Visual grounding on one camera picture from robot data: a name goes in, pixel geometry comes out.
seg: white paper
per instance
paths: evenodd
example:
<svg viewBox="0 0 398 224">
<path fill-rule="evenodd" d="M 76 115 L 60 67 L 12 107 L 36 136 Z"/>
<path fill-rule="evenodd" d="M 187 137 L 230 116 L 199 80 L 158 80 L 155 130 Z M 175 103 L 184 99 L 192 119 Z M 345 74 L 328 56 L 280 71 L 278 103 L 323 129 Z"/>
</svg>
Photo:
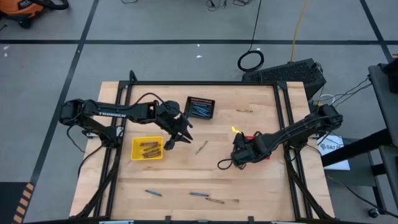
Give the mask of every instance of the white paper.
<svg viewBox="0 0 398 224">
<path fill-rule="evenodd" d="M 336 149 L 343 147 L 343 139 L 339 136 L 327 136 L 324 141 L 318 146 L 321 155 L 333 152 Z M 329 170 L 349 170 L 349 163 L 347 160 L 332 164 L 330 166 L 324 167 L 324 169 Z"/>
</svg>

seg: yellow plastic bin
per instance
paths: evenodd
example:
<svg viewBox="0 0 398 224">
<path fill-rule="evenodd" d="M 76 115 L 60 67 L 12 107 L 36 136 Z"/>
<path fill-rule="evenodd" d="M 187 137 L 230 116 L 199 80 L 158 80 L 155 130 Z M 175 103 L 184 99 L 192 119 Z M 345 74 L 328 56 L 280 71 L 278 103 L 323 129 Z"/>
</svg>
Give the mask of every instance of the yellow plastic bin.
<svg viewBox="0 0 398 224">
<path fill-rule="evenodd" d="M 157 142 L 160 147 L 160 155 L 151 158 L 145 158 L 142 154 L 145 153 L 144 149 L 150 146 L 140 146 L 141 143 L 145 142 Z M 131 160 L 154 160 L 163 158 L 163 137 L 142 137 L 133 138 L 131 144 Z"/>
</svg>

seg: wooden table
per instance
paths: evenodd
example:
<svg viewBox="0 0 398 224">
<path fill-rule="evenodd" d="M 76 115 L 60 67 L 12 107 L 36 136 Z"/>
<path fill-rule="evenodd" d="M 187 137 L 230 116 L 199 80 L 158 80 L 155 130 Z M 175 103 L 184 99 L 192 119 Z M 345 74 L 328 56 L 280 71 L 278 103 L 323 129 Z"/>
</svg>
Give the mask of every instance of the wooden table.
<svg viewBox="0 0 398 224">
<path fill-rule="evenodd" d="M 98 101 L 114 103 L 117 86 L 117 82 L 103 82 Z M 303 84 L 288 83 L 288 87 L 294 120 L 298 121 L 309 113 Z M 272 153 L 270 160 L 249 163 L 244 170 L 234 166 L 228 170 L 217 168 L 217 162 L 228 158 L 232 151 L 235 136 L 232 126 L 245 134 L 254 134 L 256 131 L 273 133 L 280 129 L 273 87 L 134 85 L 130 104 L 147 92 L 156 93 L 164 100 L 179 102 L 182 110 L 187 96 L 215 100 L 214 117 L 211 120 L 190 118 L 193 129 L 189 129 L 189 132 L 193 142 L 177 142 L 174 149 L 166 151 L 159 161 L 132 161 L 132 139 L 163 136 L 166 141 L 169 135 L 155 124 L 140 125 L 128 121 L 112 219 L 164 220 L 165 216 L 171 215 L 172 220 L 246 221 L 248 216 L 254 216 L 256 221 L 294 220 L 282 146 Z M 280 97 L 285 110 L 283 94 Z M 142 102 L 152 100 L 154 98 L 148 96 Z M 254 112 L 242 113 L 236 109 L 251 109 Z M 104 125 L 111 123 L 110 118 L 95 119 Z M 195 155 L 205 141 L 208 144 Z M 99 145 L 99 139 L 89 139 L 86 155 Z M 309 140 L 309 145 L 317 147 L 315 140 Z M 70 215 L 77 214 L 95 193 L 104 152 L 99 151 L 84 164 Z M 303 149 L 301 155 L 309 191 L 333 216 L 320 155 L 309 147 Z M 144 192 L 145 189 L 159 192 L 163 197 L 148 194 Z M 209 202 L 203 197 L 189 195 L 190 191 L 207 193 L 226 203 Z M 301 216 L 304 217 L 302 195 L 298 188 L 297 192 Z M 102 213 L 107 198 L 108 193 L 105 193 Z"/>
</svg>

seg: vacuum cleaner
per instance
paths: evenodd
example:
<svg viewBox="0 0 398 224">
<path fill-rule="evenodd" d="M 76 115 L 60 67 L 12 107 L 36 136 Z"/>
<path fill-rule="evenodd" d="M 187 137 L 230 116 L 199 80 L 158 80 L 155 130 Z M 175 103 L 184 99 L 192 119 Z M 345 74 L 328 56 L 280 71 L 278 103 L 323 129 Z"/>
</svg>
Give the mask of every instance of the vacuum cleaner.
<svg viewBox="0 0 398 224">
<path fill-rule="evenodd" d="M 68 0 L 55 4 L 51 0 L 0 0 L 0 17 L 17 21 L 24 28 L 32 26 L 32 19 L 41 15 L 44 9 L 65 10 L 69 8 Z"/>
</svg>

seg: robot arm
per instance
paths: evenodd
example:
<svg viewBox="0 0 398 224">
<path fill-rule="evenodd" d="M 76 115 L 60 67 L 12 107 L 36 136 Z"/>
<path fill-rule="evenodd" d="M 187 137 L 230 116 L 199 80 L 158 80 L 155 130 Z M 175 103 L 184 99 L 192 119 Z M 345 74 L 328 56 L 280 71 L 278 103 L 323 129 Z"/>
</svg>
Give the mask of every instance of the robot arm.
<svg viewBox="0 0 398 224">
<path fill-rule="evenodd" d="M 103 126 L 95 121 L 92 116 L 109 116 L 126 118 L 133 123 L 155 123 L 161 129 L 167 131 L 171 138 L 166 142 L 166 150 L 173 149 L 176 141 L 190 143 L 193 140 L 187 130 L 187 126 L 193 127 L 184 115 L 180 114 L 180 105 L 174 101 L 166 101 L 159 105 L 158 101 L 148 103 L 134 103 L 131 106 L 100 103 L 93 100 L 81 99 L 67 101 L 62 105 L 59 122 L 66 126 L 80 126 L 83 134 L 96 134 L 106 147 L 116 147 L 118 137 L 121 134 L 117 128 Z"/>
<path fill-rule="evenodd" d="M 243 169 L 247 162 L 256 163 L 269 157 L 279 144 L 286 142 L 291 147 L 302 148 L 311 135 L 335 130 L 342 122 L 343 116 L 333 106 L 325 105 L 274 134 L 261 134 L 258 131 L 254 139 L 246 140 L 243 133 L 238 133 L 233 142 L 231 160 L 236 167 Z"/>
</svg>

